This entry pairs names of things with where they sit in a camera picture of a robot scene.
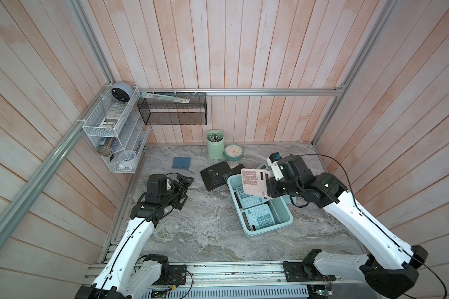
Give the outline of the mint green storage box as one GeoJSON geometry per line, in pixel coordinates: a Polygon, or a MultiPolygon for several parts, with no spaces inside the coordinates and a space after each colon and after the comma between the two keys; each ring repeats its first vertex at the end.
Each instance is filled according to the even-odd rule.
{"type": "Polygon", "coordinates": [[[266,199],[246,194],[240,174],[229,177],[227,185],[248,239],[288,227],[293,223],[294,218],[288,208],[289,196],[266,199]]]}

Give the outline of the small teal calculator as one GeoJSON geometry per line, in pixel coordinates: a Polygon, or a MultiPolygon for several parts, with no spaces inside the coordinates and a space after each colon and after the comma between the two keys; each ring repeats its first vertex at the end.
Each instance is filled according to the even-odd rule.
{"type": "Polygon", "coordinates": [[[276,224],[268,204],[245,209],[244,215],[252,231],[266,229],[276,224]]]}

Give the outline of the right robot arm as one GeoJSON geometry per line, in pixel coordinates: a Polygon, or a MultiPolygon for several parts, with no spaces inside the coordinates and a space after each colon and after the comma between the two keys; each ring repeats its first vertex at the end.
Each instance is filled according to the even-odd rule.
{"type": "Polygon", "coordinates": [[[315,204],[343,224],[369,251],[340,255],[313,249],[299,266],[301,276],[308,281],[332,275],[362,281],[389,299],[402,296],[416,284],[418,269],[428,256],[422,246],[411,246],[391,233],[333,174],[313,175],[301,156],[273,153],[267,162],[273,172],[266,182],[270,196],[300,197],[306,204],[315,204]]]}

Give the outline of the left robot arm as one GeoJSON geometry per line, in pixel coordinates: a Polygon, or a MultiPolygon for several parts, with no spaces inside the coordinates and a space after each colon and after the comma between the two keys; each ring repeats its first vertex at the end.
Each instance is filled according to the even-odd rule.
{"type": "Polygon", "coordinates": [[[178,173],[151,175],[111,259],[90,286],[80,287],[76,298],[142,299],[154,284],[164,285],[166,292],[184,285],[186,265],[171,266],[165,255],[141,252],[158,222],[168,215],[166,209],[183,208],[193,182],[194,178],[178,173]]]}

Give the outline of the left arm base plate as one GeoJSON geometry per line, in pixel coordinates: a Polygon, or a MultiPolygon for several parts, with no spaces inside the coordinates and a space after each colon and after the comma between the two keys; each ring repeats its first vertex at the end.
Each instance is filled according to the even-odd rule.
{"type": "Polygon", "coordinates": [[[162,265],[160,277],[153,285],[184,285],[187,281],[186,276],[187,266],[185,264],[162,265]]]}

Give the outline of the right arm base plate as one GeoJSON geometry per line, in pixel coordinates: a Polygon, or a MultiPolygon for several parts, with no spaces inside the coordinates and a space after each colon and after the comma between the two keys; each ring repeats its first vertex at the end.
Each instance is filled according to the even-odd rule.
{"type": "Polygon", "coordinates": [[[335,275],[323,275],[318,272],[313,264],[303,262],[282,263],[287,282],[333,282],[335,275]]]}

